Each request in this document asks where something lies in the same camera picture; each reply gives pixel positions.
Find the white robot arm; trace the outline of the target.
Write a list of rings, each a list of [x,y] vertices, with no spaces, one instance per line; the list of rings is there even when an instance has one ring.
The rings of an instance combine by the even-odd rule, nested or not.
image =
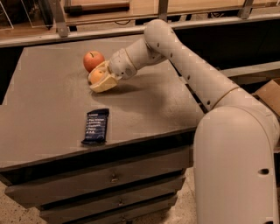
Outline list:
[[[193,141],[198,224],[279,224],[274,113],[183,45],[163,20],[115,52],[89,74],[91,89],[104,92],[143,67],[169,60],[207,109]]]

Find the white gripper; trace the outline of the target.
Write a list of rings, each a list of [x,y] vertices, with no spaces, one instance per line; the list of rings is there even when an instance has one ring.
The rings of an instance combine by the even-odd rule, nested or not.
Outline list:
[[[107,65],[113,74],[121,77],[124,80],[127,80],[137,74],[137,70],[131,62],[126,50],[122,48],[111,56],[109,63],[105,60],[89,73],[91,74],[96,69],[100,69],[105,73],[105,77],[95,84],[92,84],[89,81],[88,75],[87,78],[90,82],[89,87],[95,93],[102,93],[110,90],[111,88],[114,88],[119,82],[118,77],[115,77],[111,74],[106,74]]]

